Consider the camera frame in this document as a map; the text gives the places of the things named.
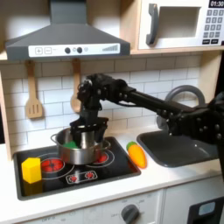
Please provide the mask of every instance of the stovetop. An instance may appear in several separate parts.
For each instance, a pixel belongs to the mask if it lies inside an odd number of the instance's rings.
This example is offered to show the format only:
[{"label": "stovetop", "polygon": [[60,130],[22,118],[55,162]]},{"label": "stovetop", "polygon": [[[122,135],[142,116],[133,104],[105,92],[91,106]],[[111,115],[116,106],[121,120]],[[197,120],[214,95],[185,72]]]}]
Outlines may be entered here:
[{"label": "stovetop", "polygon": [[[106,140],[111,143],[111,148],[105,150],[97,162],[89,165],[65,164],[59,157],[57,146],[15,153],[17,197],[30,200],[140,175],[140,170],[122,146],[113,137]],[[41,159],[41,181],[28,184],[23,180],[21,164],[27,158]]]}]

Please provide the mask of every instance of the white countertop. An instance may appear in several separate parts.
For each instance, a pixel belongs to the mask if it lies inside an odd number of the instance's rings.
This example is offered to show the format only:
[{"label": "white countertop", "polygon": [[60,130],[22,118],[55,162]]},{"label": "white countertop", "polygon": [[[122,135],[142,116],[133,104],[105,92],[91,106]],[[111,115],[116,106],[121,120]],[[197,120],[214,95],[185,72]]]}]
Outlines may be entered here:
[{"label": "white countertop", "polygon": [[[116,132],[115,137],[125,149],[137,135],[155,128]],[[153,191],[167,186],[221,175],[219,160],[192,164],[179,168],[165,168],[147,155],[148,167],[142,174],[101,185],[63,192],[27,201],[18,200],[13,161],[7,161],[5,145],[0,145],[0,223],[15,223],[86,207],[108,200],[120,199],[137,193]]]}]

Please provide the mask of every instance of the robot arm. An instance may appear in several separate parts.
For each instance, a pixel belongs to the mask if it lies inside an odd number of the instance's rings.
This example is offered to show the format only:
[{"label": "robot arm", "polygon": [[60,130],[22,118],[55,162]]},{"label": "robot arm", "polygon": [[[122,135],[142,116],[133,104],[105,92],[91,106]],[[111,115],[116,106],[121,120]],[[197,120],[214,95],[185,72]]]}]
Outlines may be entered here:
[{"label": "robot arm", "polygon": [[184,135],[208,144],[216,144],[224,173],[224,93],[204,107],[190,108],[137,92],[124,80],[94,74],[89,75],[79,86],[78,99],[81,101],[81,112],[80,119],[70,124],[73,136],[77,134],[77,130],[96,130],[96,141],[102,140],[108,119],[98,117],[99,110],[102,110],[100,100],[125,107],[141,107],[166,119],[170,135]]}]

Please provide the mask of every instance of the microwave display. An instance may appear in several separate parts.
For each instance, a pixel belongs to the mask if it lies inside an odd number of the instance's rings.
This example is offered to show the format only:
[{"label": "microwave display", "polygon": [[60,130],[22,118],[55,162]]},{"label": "microwave display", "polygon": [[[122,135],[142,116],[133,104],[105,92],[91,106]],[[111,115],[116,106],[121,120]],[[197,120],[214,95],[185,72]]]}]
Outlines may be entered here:
[{"label": "microwave display", "polygon": [[210,0],[209,8],[224,8],[224,0]]}]

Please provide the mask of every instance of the yellow block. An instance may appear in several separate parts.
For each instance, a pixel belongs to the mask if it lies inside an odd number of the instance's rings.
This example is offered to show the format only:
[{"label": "yellow block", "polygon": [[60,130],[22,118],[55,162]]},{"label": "yellow block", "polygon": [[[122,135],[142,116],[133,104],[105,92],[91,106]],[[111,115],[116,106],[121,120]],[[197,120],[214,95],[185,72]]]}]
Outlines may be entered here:
[{"label": "yellow block", "polygon": [[23,179],[29,184],[36,183],[42,179],[40,158],[39,157],[28,157],[22,163]]}]

